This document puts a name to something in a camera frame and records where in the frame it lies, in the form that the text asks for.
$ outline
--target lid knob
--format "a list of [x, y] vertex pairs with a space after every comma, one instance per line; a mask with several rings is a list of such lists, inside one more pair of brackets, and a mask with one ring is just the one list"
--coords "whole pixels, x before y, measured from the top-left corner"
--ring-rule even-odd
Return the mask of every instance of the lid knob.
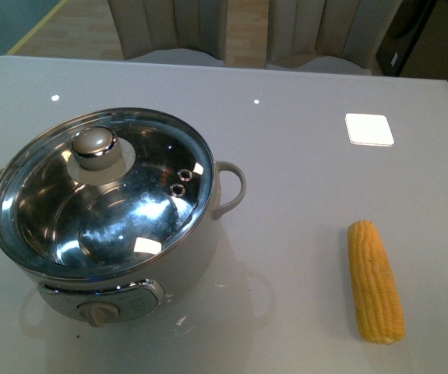
[[76, 134], [71, 151], [82, 168], [93, 171], [109, 168], [122, 156], [116, 133], [102, 126], [89, 127]]

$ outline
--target pot lid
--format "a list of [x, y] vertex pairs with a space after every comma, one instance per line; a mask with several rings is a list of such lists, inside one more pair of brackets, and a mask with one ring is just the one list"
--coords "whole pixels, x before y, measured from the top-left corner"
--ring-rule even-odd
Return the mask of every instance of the pot lid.
[[137, 108], [84, 115], [38, 136], [3, 171], [0, 246], [51, 277], [118, 274], [188, 235], [212, 189], [210, 149], [180, 119]]

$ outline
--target corn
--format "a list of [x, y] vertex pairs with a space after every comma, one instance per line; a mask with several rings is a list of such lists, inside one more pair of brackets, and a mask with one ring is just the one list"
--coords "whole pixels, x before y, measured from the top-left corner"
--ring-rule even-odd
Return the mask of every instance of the corn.
[[404, 312], [378, 229], [371, 221], [357, 221], [347, 238], [358, 332], [372, 343], [402, 340]]

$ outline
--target beige chair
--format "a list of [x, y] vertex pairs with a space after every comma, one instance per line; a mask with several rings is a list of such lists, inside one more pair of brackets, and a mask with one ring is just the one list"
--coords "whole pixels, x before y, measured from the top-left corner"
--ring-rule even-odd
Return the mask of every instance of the beige chair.
[[402, 0], [270, 0], [268, 69], [370, 75]]
[[224, 66], [228, 0], [108, 0], [132, 62]]

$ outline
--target electric hot pot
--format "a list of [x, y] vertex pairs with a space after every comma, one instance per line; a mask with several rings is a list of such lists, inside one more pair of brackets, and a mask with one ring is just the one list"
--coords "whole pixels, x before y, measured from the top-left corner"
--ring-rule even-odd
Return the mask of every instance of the electric hot pot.
[[[219, 174], [241, 189], [220, 204]], [[194, 284], [218, 219], [246, 190], [182, 120], [140, 108], [82, 115], [0, 170], [0, 248], [55, 310], [92, 326], [146, 315]]]

